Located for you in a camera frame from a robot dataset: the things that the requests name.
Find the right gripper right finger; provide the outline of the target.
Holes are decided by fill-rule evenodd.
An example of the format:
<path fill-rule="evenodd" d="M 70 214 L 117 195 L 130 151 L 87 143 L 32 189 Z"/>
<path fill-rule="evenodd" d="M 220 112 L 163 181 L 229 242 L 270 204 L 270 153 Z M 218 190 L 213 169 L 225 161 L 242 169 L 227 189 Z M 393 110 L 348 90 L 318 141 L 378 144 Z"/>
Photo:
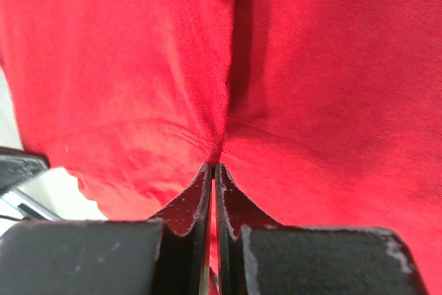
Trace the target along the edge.
<path fill-rule="evenodd" d="M 221 294 L 426 294 L 407 245 L 378 227 L 288 227 L 215 168 Z"/>

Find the dark red t shirt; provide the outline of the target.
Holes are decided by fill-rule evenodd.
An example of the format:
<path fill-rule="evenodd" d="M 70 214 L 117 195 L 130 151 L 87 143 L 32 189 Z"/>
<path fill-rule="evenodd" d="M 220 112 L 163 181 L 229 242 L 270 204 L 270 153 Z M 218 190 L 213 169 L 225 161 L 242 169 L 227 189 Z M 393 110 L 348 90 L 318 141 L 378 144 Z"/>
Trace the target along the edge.
<path fill-rule="evenodd" d="M 107 218 L 222 162 L 285 224 L 397 231 L 441 293 L 441 0 L 1 0 L 1 67 Z"/>

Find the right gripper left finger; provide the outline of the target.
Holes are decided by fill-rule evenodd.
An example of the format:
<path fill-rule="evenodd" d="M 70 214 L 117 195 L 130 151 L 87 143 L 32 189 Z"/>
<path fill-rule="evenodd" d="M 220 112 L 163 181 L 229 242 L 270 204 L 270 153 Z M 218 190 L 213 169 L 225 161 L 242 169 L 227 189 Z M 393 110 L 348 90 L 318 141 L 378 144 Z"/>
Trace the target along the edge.
<path fill-rule="evenodd" d="M 143 221 L 25 221 L 1 237 L 2 294 L 208 294 L 212 169 Z"/>

